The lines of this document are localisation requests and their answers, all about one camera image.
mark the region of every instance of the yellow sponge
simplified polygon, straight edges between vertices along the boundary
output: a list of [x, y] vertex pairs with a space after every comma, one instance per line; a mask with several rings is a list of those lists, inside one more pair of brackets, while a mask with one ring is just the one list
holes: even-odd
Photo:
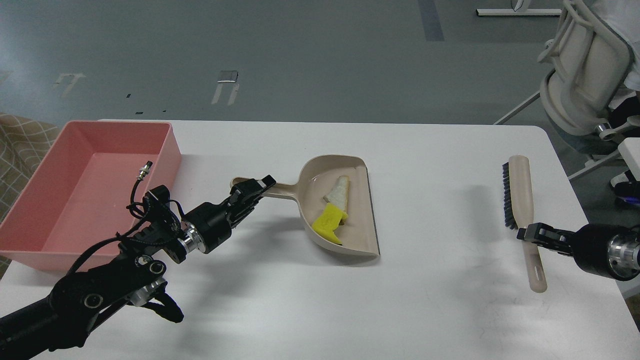
[[311, 228], [330, 242], [342, 245], [342, 241], [335, 235], [334, 230], [338, 228], [340, 221], [346, 220], [347, 217], [347, 213], [330, 202], [324, 208], [322, 215], [311, 225]]

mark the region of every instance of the dustpan handle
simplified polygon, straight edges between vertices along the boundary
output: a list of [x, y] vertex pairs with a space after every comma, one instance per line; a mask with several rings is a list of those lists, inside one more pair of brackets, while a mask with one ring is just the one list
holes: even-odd
[[[245, 181], [245, 180], [249, 180], [249, 178], [248, 177], [235, 177], [231, 181], [231, 186], [234, 186], [235, 184], [240, 183], [240, 182]], [[276, 185], [273, 185], [266, 192], [264, 192], [263, 196], [274, 197], [274, 198], [277, 198], [277, 199], [287, 199], [287, 200], [298, 201], [296, 187], [297, 187], [296, 185], [276, 183]]]

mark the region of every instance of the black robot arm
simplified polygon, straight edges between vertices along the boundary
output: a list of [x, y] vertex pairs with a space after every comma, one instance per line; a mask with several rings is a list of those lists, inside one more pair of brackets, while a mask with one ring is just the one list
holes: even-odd
[[518, 231], [517, 238], [571, 256], [591, 274], [628, 281], [640, 274], [640, 241], [632, 229], [588, 224], [575, 233], [541, 222]]
[[[90, 247], [38, 302], [0, 318], [0, 359], [30, 359], [44, 350], [82, 347], [93, 330], [125, 305], [146, 307], [172, 322], [184, 318], [165, 292], [166, 265], [152, 256], [165, 251], [176, 263], [198, 249], [207, 254], [223, 243], [275, 184], [271, 176], [236, 184], [220, 204], [205, 202], [181, 220], [171, 211], [175, 202], [165, 186], [147, 192], [142, 203], [133, 202], [135, 189], [151, 164], [141, 169], [128, 206], [139, 222], [124, 234]], [[120, 254], [110, 263], [79, 272], [100, 247], [118, 241]]]

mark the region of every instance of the dustpan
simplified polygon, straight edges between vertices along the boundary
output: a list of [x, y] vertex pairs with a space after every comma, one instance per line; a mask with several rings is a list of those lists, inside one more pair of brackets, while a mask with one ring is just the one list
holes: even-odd
[[[342, 245], [337, 245], [318, 235], [311, 225], [326, 206], [323, 197], [331, 191], [340, 176], [349, 176], [347, 208], [349, 218], [344, 225], [335, 230], [335, 234], [342, 242]], [[231, 185], [246, 179], [246, 177], [236, 177]], [[311, 240], [323, 248], [341, 254], [380, 256], [371, 204], [369, 175], [367, 165], [362, 159], [345, 155], [318, 156], [305, 164], [296, 184], [277, 183], [267, 190], [264, 196], [297, 202], [307, 234]]]

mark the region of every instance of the pink plastic bin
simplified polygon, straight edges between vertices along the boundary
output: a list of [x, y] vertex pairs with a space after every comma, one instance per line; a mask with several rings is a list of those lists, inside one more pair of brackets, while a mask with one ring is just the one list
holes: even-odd
[[[136, 201], [158, 185], [170, 189], [180, 158], [169, 123], [69, 122], [0, 225], [0, 255], [39, 270], [67, 270], [89, 246], [135, 224], [125, 207], [147, 160], [154, 165]], [[83, 268], [117, 254], [109, 244]]]

